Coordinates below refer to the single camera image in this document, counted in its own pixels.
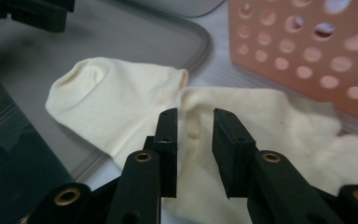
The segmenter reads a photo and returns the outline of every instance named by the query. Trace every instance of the orange plastic basket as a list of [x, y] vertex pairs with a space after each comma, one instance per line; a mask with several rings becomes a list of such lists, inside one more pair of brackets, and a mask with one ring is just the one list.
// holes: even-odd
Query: orange plastic basket
[[358, 118], [358, 0], [229, 0], [231, 60]]

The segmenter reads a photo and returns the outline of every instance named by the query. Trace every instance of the basket hole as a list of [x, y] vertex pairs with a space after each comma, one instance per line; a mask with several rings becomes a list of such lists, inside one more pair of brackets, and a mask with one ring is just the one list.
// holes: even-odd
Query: basket hole
[[358, 50], [358, 32], [348, 35], [344, 46], [349, 50]]
[[249, 47], [247, 46], [247, 45], [241, 45], [238, 49], [237, 49], [237, 52], [239, 53], [239, 54], [242, 54], [242, 55], [244, 55], [244, 54], [247, 54], [248, 52], [249, 52]]
[[291, 39], [283, 39], [283, 40], [281, 40], [279, 48], [284, 53], [291, 53], [295, 50], [296, 43], [295, 43], [295, 41], [293, 41]]
[[320, 39], [330, 37], [336, 30], [336, 27], [330, 22], [322, 22], [315, 26], [313, 33]]
[[257, 41], [261, 45], [268, 45], [271, 42], [271, 35], [267, 32], [258, 34]]
[[350, 87], [347, 94], [351, 99], [358, 100], [358, 87]]
[[277, 20], [277, 14], [271, 8], [266, 8], [261, 12], [261, 22], [265, 25], [272, 25]]
[[340, 13], [345, 10], [351, 3], [351, 0], [326, 0], [324, 8], [330, 13]]
[[240, 16], [244, 18], [249, 18], [252, 16], [252, 6], [250, 3], [245, 3], [242, 5], [240, 10]]
[[258, 49], [255, 52], [255, 59], [259, 62], [265, 62], [269, 58], [269, 55], [262, 49]]
[[310, 2], [310, 0], [293, 0], [293, 4], [294, 4], [296, 7], [304, 7], [304, 6], [306, 6], [309, 2]]
[[299, 66], [297, 69], [296, 69], [296, 74], [299, 78], [302, 78], [302, 79], [307, 79], [307, 78], [310, 78], [313, 74], [313, 71], [312, 69], [310, 69], [309, 67], [307, 66]]
[[246, 38], [246, 37], [249, 37], [250, 34], [251, 34], [251, 30], [250, 30], [249, 26], [242, 25], [242, 26], [238, 27], [238, 35], [240, 37]]
[[336, 57], [330, 63], [331, 68], [336, 72], [346, 72], [350, 70], [353, 65], [353, 61], [347, 57]]
[[304, 50], [304, 59], [308, 62], [317, 62], [322, 58], [322, 55], [322, 50], [315, 47], [309, 47]]
[[275, 67], [278, 68], [279, 70], [284, 70], [287, 67], [289, 67], [289, 61], [281, 57], [277, 58], [275, 59]]
[[300, 16], [290, 16], [286, 19], [284, 26], [288, 32], [296, 32], [304, 26], [304, 19]]
[[321, 85], [326, 89], [334, 89], [338, 86], [339, 80], [336, 77], [325, 76], [321, 78]]

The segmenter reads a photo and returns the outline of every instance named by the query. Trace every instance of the cream sock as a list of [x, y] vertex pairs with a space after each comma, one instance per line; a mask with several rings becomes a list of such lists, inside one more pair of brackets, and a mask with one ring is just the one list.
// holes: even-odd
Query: cream sock
[[212, 154], [213, 110], [235, 113], [259, 149], [286, 156], [315, 187], [337, 194], [358, 184], [358, 136], [338, 136], [330, 104], [280, 91], [184, 88], [185, 70], [153, 64], [89, 59], [51, 87], [47, 110], [111, 155], [119, 167], [154, 135], [158, 114], [179, 111], [178, 192], [165, 208], [200, 223], [251, 223], [245, 199], [226, 198]]

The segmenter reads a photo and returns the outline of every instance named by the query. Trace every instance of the sock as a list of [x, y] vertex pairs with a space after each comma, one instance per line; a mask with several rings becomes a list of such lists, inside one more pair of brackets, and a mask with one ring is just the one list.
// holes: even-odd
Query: sock
[[123, 167], [128, 153], [155, 134], [159, 113], [187, 77], [186, 70], [171, 67], [87, 59], [53, 83], [46, 109]]
[[123, 167], [154, 135], [158, 115], [178, 108], [178, 192], [163, 207], [200, 223], [251, 223], [246, 199], [226, 198], [212, 154], [213, 110], [237, 115], [259, 149], [286, 156], [313, 186], [332, 194], [358, 184], [358, 136], [339, 135], [334, 107], [267, 89], [185, 87], [187, 72], [97, 58], [51, 87], [49, 114]]

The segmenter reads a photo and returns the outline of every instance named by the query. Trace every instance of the gray tray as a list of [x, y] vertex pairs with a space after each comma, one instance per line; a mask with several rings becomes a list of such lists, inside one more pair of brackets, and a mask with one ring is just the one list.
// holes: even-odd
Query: gray tray
[[65, 169], [81, 182], [107, 156], [47, 113], [52, 83], [78, 61], [92, 57], [169, 65], [192, 73], [210, 50], [208, 33], [190, 21], [123, 1], [77, 0], [62, 34], [0, 21], [0, 82]]

